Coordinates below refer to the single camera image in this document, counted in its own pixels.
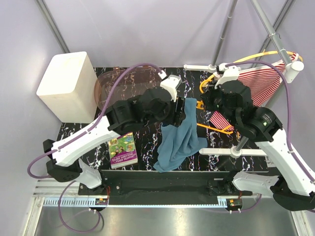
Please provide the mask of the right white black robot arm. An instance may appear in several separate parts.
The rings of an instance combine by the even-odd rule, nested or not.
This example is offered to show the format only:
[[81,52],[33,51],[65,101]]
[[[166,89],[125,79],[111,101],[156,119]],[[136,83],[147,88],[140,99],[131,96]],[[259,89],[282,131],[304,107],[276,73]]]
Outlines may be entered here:
[[227,194],[251,191],[272,197],[290,211],[315,209],[311,169],[293,146],[287,145],[286,131],[275,113],[253,104],[248,86],[238,80],[218,87],[211,85],[200,98],[205,110],[219,112],[242,136],[263,150],[280,172],[268,177],[232,171],[223,183]]

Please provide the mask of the orange plastic hanger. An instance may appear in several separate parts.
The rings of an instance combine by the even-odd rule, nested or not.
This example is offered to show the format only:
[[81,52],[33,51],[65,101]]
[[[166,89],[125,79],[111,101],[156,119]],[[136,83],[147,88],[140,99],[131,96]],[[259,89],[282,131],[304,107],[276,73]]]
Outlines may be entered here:
[[[199,79],[199,96],[206,91],[206,86],[209,82],[214,80],[214,76],[209,72],[201,72]],[[226,135],[231,135],[232,133],[236,133],[236,136],[240,138],[240,133],[237,129],[234,128],[224,117],[218,112],[209,112],[204,108],[204,103],[201,98],[197,99],[196,110],[198,112],[204,113],[204,118],[202,121],[198,121],[198,125],[212,131],[217,131]]]

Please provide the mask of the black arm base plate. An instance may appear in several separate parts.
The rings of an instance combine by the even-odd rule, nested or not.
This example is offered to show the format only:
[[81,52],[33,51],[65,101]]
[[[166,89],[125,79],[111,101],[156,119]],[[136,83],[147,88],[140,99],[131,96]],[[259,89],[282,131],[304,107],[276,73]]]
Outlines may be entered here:
[[112,207],[210,207],[217,197],[250,196],[239,191],[227,180],[229,172],[207,171],[114,171],[102,170],[103,185],[89,189],[80,184],[79,195],[109,194]]

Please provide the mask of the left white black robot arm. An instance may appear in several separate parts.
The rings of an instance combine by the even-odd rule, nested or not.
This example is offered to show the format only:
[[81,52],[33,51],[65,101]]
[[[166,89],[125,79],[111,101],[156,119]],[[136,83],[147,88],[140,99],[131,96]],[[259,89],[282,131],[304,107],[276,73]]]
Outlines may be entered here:
[[178,127],[186,117],[184,107],[184,98],[173,98],[162,87],[116,101],[91,124],[52,144],[52,157],[46,163],[48,175],[58,182],[75,180],[100,195],[106,190],[106,182],[100,171],[84,163],[81,156],[102,143],[156,122]]

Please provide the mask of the blue tank top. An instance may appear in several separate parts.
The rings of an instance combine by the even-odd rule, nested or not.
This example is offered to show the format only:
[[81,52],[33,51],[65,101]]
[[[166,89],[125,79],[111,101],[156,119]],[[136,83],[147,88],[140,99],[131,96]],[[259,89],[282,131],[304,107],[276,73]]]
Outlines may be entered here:
[[186,98],[186,118],[182,124],[179,127],[161,126],[162,141],[157,149],[157,162],[154,164],[156,171],[164,173],[175,170],[187,157],[207,147],[207,139],[197,135],[196,105],[195,98]]

